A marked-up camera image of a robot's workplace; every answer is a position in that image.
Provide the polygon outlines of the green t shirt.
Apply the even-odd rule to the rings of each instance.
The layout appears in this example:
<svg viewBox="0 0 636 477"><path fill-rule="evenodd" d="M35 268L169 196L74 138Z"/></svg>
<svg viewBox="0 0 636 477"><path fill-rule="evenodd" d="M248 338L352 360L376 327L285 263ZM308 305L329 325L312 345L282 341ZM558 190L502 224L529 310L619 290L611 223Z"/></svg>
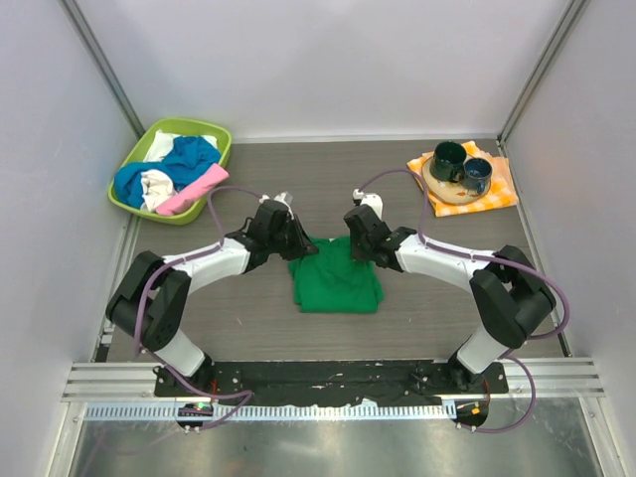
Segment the green t shirt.
<svg viewBox="0 0 636 477"><path fill-rule="evenodd" d="M374 265L351 257L349 237L314 238L318 253L292 260L293 300L302 313L370 314L385 295Z"/></svg>

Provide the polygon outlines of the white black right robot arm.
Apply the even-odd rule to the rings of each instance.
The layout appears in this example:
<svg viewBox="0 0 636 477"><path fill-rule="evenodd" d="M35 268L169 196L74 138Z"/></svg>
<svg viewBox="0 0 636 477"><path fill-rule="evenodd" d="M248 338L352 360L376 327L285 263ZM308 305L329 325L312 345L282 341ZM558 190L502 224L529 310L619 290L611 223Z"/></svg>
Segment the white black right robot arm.
<svg viewBox="0 0 636 477"><path fill-rule="evenodd" d="M481 324L448 360L448 378L460 392L480 386L487 368L521 348L553 312L557 301L546 281L516 247L470 250L400 227L391 230L369 205L344 216L352 258L380 268L421 274L472 294Z"/></svg>

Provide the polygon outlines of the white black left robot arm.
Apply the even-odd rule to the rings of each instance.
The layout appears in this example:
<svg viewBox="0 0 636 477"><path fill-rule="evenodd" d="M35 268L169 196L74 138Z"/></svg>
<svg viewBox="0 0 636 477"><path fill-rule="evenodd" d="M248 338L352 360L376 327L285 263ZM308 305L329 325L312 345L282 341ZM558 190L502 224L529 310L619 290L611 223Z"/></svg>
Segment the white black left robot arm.
<svg viewBox="0 0 636 477"><path fill-rule="evenodd" d="M198 397L210 388L213 364L181 329L189 296L221 279L251 272L273 254L291 261L317 252L287 204L266 199L240 229L211 245L181 255L138 254L105 315L137 347L176 372L186 394Z"/></svg>

